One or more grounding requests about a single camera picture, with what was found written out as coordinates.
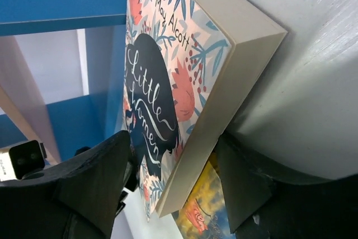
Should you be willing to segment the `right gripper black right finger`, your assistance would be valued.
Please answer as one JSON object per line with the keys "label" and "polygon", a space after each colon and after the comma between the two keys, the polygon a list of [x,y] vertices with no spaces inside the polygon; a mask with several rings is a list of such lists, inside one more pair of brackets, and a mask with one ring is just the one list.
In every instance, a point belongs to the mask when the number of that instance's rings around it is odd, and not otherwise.
{"label": "right gripper black right finger", "polygon": [[215,146],[236,238],[356,238],[357,176],[329,180],[284,166],[229,134]]}

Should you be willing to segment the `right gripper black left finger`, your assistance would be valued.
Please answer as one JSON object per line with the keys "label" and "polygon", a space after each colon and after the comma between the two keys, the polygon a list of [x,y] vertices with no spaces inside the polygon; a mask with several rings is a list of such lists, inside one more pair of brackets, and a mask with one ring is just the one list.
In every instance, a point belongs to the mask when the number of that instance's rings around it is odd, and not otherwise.
{"label": "right gripper black left finger", "polygon": [[1,238],[110,238],[130,136],[120,131],[29,179],[1,183]]}

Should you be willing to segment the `Little Women book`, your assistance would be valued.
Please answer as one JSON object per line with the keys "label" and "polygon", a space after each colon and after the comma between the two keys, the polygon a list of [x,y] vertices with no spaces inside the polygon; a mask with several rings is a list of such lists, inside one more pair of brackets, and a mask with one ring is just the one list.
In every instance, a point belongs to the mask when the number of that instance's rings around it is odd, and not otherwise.
{"label": "Little Women book", "polygon": [[247,0],[127,0],[124,119],[147,219],[182,208],[286,33]]}

